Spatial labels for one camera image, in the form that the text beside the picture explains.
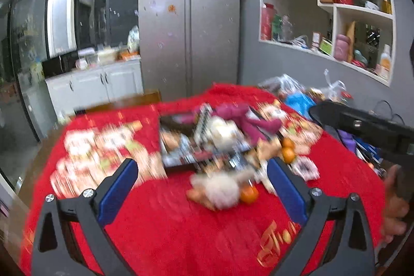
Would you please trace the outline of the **person's right hand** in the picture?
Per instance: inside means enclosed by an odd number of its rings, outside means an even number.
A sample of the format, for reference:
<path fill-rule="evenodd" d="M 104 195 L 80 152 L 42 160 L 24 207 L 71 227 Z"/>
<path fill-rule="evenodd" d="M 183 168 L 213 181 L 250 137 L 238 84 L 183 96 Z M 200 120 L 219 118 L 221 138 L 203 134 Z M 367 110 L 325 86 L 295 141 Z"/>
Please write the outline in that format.
<path fill-rule="evenodd" d="M 395 192 L 395 182 L 399 165 L 393 165 L 387 172 L 385 184 L 385 207 L 383 210 L 383 220 L 381 235 L 386 244 L 392 242 L 395 236 L 403 235 L 407 229 L 407 224 L 402 221 L 403 217 L 408 214 L 409 204 L 397 196 Z"/>

